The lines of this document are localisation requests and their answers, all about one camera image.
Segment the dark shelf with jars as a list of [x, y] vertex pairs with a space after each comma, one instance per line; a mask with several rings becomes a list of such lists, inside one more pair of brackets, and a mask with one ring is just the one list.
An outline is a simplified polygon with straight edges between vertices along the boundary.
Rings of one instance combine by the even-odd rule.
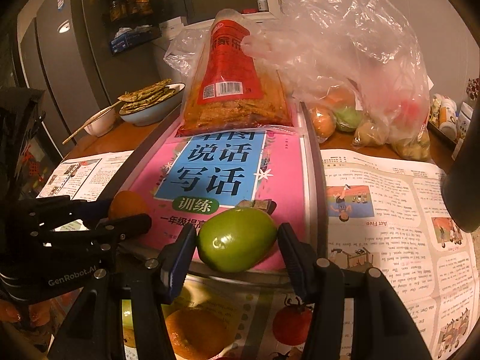
[[110, 51], [118, 55], [160, 37], [151, 0], [104, 0]]

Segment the black thermos bottle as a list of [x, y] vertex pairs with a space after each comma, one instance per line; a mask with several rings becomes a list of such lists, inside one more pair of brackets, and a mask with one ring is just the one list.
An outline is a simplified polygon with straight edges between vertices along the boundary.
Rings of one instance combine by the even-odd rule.
[[479, 100], [462, 147], [442, 182], [442, 199], [450, 217], [466, 233], [479, 230], [480, 224], [480, 135]]

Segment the clear plastic fruit bag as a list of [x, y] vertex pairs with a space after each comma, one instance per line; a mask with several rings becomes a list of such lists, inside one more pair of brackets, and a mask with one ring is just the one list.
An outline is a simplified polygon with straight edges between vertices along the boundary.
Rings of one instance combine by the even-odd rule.
[[294, 98], [325, 104], [356, 146], [431, 157], [430, 93], [413, 28], [388, 0], [283, 0], [282, 16], [241, 44]]

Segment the clear bag behind snacks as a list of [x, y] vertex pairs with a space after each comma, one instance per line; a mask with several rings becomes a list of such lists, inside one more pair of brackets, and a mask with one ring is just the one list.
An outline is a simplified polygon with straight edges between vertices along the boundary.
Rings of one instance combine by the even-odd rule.
[[163, 60], [184, 79], [191, 80], [195, 74], [208, 34], [209, 30], [207, 28], [183, 28], [170, 41]]

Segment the newspaper on table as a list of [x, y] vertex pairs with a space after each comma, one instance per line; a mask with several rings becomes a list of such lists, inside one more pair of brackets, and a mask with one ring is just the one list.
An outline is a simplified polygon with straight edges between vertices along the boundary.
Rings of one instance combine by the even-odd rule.
[[434, 359], [466, 342], [479, 317], [473, 241], [449, 216], [431, 164], [324, 150], [327, 256], [351, 272], [379, 269]]

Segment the grey refrigerator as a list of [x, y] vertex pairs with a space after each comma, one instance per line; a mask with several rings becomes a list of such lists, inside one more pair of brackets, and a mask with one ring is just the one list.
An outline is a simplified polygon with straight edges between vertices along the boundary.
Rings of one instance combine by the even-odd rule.
[[81, 0], [28, 0], [17, 16], [19, 56], [29, 88], [44, 93], [46, 134], [64, 157], [86, 135], [80, 125], [110, 105], [86, 31]]

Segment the grey cardboard tray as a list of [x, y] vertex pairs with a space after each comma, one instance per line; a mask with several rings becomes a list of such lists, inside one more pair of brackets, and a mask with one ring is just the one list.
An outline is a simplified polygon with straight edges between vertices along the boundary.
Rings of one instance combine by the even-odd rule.
[[[327, 254], [328, 240], [325, 173], [308, 108], [304, 102], [299, 102], [296, 107], [297, 132], [277, 130], [264, 136], [261, 157], [271, 161], [266, 168], [257, 170], [252, 197], [271, 200], [276, 206], [272, 212], [276, 223], [290, 223], [298, 239], [310, 244], [316, 255], [323, 258]], [[159, 208], [159, 213], [152, 220], [162, 224], [151, 228], [149, 238], [124, 244], [126, 250], [140, 257], [150, 256], [164, 246], [171, 237], [165, 221], [170, 216], [181, 215], [168, 208], [165, 200], [154, 197], [166, 175], [161, 168], [174, 162], [187, 146], [184, 140], [175, 137], [181, 123], [180, 113], [181, 109], [176, 107], [158, 123], [99, 196], [104, 200], [114, 197], [120, 190], [135, 189], [145, 196], [148, 203]], [[259, 265], [242, 273], [214, 271], [198, 258], [192, 260], [190, 273], [218, 281], [264, 287], [283, 286], [288, 281], [277, 249], [273, 249]]]

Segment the small white bowl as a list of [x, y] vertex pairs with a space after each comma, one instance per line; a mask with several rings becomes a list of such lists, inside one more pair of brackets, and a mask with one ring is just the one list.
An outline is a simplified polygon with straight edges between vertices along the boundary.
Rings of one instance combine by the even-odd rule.
[[84, 130], [91, 136], [101, 137], [113, 129], [115, 122], [116, 110], [112, 108], [84, 127]]

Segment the white medicine bottle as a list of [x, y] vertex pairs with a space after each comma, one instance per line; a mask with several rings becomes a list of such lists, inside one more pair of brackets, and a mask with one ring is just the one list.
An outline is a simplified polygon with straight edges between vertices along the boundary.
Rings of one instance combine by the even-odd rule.
[[439, 108], [439, 130], [448, 139], [455, 141], [456, 127], [456, 103], [450, 97], [442, 97]]

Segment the orange tangerine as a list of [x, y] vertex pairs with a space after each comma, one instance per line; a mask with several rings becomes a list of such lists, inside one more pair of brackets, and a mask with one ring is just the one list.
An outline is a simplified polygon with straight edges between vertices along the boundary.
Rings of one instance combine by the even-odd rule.
[[108, 219], [116, 220], [149, 213], [149, 205], [139, 193], [123, 190], [114, 196], [109, 207]]

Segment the red snack bag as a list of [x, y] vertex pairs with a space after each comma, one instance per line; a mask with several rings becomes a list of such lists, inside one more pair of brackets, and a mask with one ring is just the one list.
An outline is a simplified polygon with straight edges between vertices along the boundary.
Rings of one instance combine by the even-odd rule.
[[257, 28], [254, 21], [235, 10], [217, 13], [199, 56], [176, 135], [293, 126], [279, 73], [242, 50], [242, 42]]

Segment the large green fruit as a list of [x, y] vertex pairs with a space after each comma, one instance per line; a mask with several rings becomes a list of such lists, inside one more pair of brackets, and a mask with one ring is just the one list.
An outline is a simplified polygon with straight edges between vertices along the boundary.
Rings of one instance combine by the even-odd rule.
[[266, 212], [250, 207], [229, 209], [202, 225], [198, 255], [214, 271], [244, 272], [265, 258], [277, 234], [278, 226]]

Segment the pink workbook in tray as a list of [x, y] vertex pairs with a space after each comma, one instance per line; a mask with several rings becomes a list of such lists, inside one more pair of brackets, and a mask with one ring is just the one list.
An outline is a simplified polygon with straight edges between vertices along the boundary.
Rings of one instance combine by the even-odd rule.
[[305, 237], [301, 139], [294, 133], [227, 132], [180, 139], [171, 135], [136, 168], [130, 190], [150, 207], [151, 230], [140, 245], [161, 250], [182, 227], [201, 228], [242, 201], [272, 200], [272, 218]]

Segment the blue bowl with pancakes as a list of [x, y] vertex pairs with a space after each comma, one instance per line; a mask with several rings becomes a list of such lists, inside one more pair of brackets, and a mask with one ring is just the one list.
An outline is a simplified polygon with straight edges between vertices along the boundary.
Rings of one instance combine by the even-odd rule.
[[123, 102], [120, 118], [137, 127], [153, 125], [164, 119], [181, 102], [185, 89], [183, 83], [171, 79], [161, 80], [154, 85], [125, 93], [118, 97]]

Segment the wooden chopsticks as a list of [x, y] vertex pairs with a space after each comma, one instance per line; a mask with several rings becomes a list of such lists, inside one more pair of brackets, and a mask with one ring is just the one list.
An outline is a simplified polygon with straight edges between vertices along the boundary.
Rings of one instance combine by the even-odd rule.
[[94, 122], [96, 119], [102, 117], [104, 114], [108, 113], [111, 109], [113, 109], [115, 106], [123, 102], [122, 100], [118, 100], [117, 102], [113, 103], [112, 105], [102, 109], [101, 111], [97, 112], [96, 114], [92, 115], [87, 119], [83, 125], [78, 127], [78, 129], [72, 133], [70, 136], [68, 136], [63, 142], [62, 145], [66, 145], [69, 141], [72, 140], [82, 129], [84, 129], [86, 126], [90, 125], [92, 122]]

